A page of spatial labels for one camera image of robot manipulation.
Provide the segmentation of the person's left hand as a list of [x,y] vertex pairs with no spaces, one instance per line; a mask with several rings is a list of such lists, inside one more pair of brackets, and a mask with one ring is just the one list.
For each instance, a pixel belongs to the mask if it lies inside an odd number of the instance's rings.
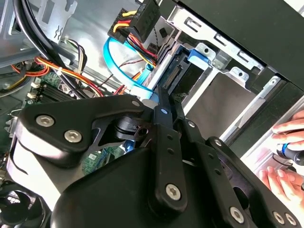
[[303,177],[296,172],[268,166],[258,173],[259,179],[283,203],[300,205],[304,200]]

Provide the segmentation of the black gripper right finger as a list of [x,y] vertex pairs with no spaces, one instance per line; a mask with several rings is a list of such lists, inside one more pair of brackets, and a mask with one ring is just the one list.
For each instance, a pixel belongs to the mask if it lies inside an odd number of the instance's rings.
[[173,126],[181,133],[183,158],[196,165],[207,190],[207,216],[217,228],[297,228],[295,215],[217,137],[204,140],[185,118],[181,102],[171,99]]

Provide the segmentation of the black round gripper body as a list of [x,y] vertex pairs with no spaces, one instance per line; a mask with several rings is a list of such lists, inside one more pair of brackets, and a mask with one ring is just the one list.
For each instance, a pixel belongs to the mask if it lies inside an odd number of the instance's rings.
[[50,219],[53,228],[215,228],[207,217],[207,190],[196,165],[183,158],[187,205],[183,211],[154,209],[149,201],[152,154],[139,148],[70,185]]

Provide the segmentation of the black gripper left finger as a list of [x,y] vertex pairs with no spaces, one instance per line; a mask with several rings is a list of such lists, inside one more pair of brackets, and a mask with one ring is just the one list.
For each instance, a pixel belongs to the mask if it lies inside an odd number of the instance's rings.
[[152,154],[149,201],[154,209],[187,205],[180,135],[173,128],[168,92],[157,89],[154,108],[134,95],[31,105],[13,133],[7,169],[12,179],[54,209],[63,191],[81,179],[81,161],[93,152],[133,141]]

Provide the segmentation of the person's right hand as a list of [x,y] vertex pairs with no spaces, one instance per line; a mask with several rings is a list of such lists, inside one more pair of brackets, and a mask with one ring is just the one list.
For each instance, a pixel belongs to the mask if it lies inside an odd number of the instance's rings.
[[293,145],[304,142],[304,111],[293,115],[291,120],[273,127],[272,139],[277,143],[290,143]]

